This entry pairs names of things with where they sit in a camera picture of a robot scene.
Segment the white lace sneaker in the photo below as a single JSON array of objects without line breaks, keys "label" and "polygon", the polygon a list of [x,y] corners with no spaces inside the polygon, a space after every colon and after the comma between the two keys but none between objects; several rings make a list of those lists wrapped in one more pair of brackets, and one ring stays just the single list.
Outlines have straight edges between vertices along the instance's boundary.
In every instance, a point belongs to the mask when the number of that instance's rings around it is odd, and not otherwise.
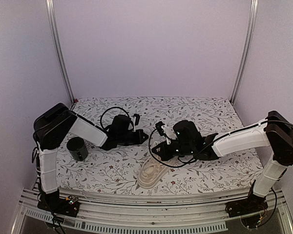
[{"label": "white lace sneaker", "polygon": [[143,189],[151,189],[157,185],[168,171],[168,166],[150,157],[142,165],[137,176],[137,183]]}]

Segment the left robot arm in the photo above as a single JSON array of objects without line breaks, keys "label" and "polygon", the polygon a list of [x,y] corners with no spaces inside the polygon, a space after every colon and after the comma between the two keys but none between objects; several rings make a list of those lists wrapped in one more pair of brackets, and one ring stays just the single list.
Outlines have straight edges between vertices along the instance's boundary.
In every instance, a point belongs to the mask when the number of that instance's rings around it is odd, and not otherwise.
[{"label": "left robot arm", "polygon": [[97,126],[83,116],[58,103],[34,121],[33,139],[38,149],[39,171],[42,191],[47,195],[44,204],[53,212],[63,207],[63,201],[54,193],[58,191],[56,181],[56,154],[67,134],[74,134],[93,145],[111,150],[117,146],[140,145],[148,135],[137,129],[140,115],[118,114],[110,125]]}]

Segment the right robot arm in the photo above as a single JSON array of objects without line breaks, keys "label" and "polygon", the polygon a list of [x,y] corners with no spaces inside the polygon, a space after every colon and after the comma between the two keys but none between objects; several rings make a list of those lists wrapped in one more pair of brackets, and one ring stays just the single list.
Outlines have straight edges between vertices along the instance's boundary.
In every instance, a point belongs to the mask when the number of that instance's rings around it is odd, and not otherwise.
[{"label": "right robot arm", "polygon": [[166,133],[165,125],[157,123],[156,131],[166,138],[154,147],[149,147],[151,156],[165,165],[174,157],[191,156],[182,166],[196,160],[216,160],[226,155],[251,148],[270,147],[272,156],[264,171],[252,184],[250,196],[243,201],[243,209],[254,212],[261,206],[273,185],[289,166],[293,165],[293,124],[277,111],[270,111],[259,122],[225,134],[202,136],[192,121],[182,120],[173,126],[173,135]]}]

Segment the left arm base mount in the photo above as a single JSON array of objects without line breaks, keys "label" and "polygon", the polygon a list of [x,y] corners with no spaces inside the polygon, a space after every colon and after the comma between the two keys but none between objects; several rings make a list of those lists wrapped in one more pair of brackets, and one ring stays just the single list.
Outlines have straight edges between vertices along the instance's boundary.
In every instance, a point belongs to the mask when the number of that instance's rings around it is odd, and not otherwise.
[{"label": "left arm base mount", "polygon": [[80,202],[77,196],[69,195],[60,198],[58,194],[41,195],[37,207],[41,210],[53,212],[54,214],[77,217]]}]

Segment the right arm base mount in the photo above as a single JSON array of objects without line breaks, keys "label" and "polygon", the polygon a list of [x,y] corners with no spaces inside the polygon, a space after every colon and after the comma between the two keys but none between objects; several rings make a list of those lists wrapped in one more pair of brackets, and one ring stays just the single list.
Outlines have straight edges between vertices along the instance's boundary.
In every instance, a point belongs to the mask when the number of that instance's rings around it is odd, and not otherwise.
[{"label": "right arm base mount", "polygon": [[247,198],[226,203],[225,211],[229,217],[238,217],[257,213],[256,215],[241,218],[245,228],[258,228],[266,215],[268,204],[265,197],[257,197],[249,194]]}]

